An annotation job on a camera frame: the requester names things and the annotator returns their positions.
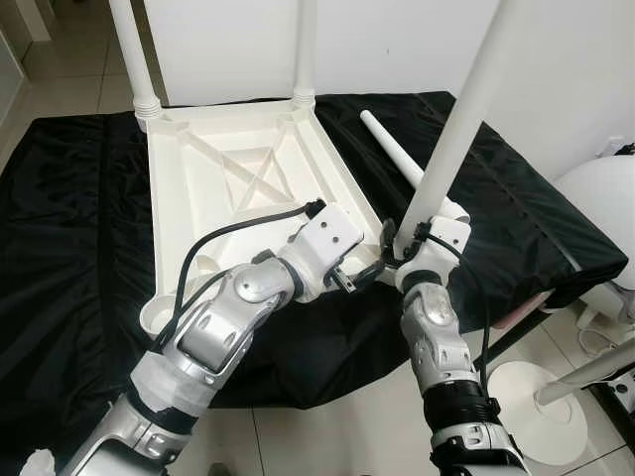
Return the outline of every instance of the black fabric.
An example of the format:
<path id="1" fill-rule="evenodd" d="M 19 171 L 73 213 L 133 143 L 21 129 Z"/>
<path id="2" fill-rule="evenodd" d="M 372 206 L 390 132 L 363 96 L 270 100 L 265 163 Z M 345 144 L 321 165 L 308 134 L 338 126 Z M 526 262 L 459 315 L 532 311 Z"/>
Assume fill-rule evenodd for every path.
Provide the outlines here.
<path id="1" fill-rule="evenodd" d="M 317 117 L 380 218 L 400 220 L 412 196 L 358 119 L 370 109 L 422 165 L 447 93 L 323 96 Z M 539 291 L 569 303 L 626 264 L 619 250 L 483 125 L 450 197 L 472 218 L 465 250 L 494 319 Z M 0 178 L 0 473 L 36 447 L 60 461 L 87 435 L 149 345 L 138 325 L 154 291 L 145 136 L 132 113 L 39 119 Z M 450 295 L 463 330 L 482 326 L 463 270 Z M 291 304 L 256 333 L 217 406 L 328 402 L 407 358 L 400 299 L 375 284 Z"/>

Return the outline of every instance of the white pole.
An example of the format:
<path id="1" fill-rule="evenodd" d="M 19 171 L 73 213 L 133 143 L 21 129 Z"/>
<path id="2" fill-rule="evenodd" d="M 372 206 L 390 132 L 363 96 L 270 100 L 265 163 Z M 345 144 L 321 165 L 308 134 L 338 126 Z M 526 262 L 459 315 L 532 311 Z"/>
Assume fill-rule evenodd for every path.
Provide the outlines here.
<path id="1" fill-rule="evenodd" d="M 417 225 L 439 212 L 447 191 L 498 88 L 506 60 L 521 26 L 525 1 L 500 0 L 460 96 L 447 118 L 426 173 L 415 191 L 395 237 L 395 255 L 403 258 Z"/>
<path id="2" fill-rule="evenodd" d="M 379 145 L 386 151 L 388 157 L 392 159 L 397 169 L 399 169 L 399 172 L 402 173 L 413 188 L 417 188 L 424 177 L 424 171 L 419 167 L 419 164 L 408 155 L 404 148 L 399 145 L 395 138 L 390 135 L 370 111 L 361 111 L 359 117 Z M 446 196 L 439 209 L 439 215 L 451 218 L 452 220 L 469 223 L 469 215 L 463 207 Z"/>
<path id="3" fill-rule="evenodd" d="M 576 389 L 606 378 L 633 362 L 635 362 L 635 339 L 630 339 L 536 392 L 536 402 L 543 406 L 548 405 Z"/>
<path id="4" fill-rule="evenodd" d="M 316 104 L 314 76 L 316 70 L 317 23 L 318 1 L 299 0 L 296 81 L 293 98 L 296 107 L 313 107 Z"/>
<path id="5" fill-rule="evenodd" d="M 150 80 L 130 0 L 109 1 L 121 53 L 132 85 L 135 116 L 141 130 L 146 132 L 146 121 L 161 114 L 161 101 L 155 94 Z"/>

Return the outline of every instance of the gray floor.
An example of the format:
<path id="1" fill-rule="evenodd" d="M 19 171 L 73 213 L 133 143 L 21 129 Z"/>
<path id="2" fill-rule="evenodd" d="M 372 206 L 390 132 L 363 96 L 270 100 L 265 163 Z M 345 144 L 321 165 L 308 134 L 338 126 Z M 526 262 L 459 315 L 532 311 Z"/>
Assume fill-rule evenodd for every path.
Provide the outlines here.
<path id="1" fill-rule="evenodd" d="M 106 2 L 57 0 L 60 25 L 51 44 L 33 44 L 24 58 L 31 79 L 6 144 L 0 170 L 29 123 L 37 117 L 116 112 L 131 109 L 125 75 Z M 150 39 L 141 20 L 146 46 Z M 153 79 L 165 99 L 158 62 L 151 48 Z M 574 318 L 565 309 L 531 332 L 491 366 L 527 360 L 563 375 L 586 361 L 575 341 Z M 493 338 L 500 336 L 495 332 Z M 480 333 L 467 336 L 476 350 Z M 530 461 L 535 476 L 632 476 L 635 458 L 597 402 L 577 393 L 585 411 L 589 440 L 582 457 L 564 467 Z M 215 410 L 194 429 L 191 444 L 172 465 L 175 476 L 204 476 L 224 461 L 237 476 L 436 475 L 429 461 L 430 431 L 410 368 L 404 365 L 331 404 L 309 411 L 289 409 Z"/>

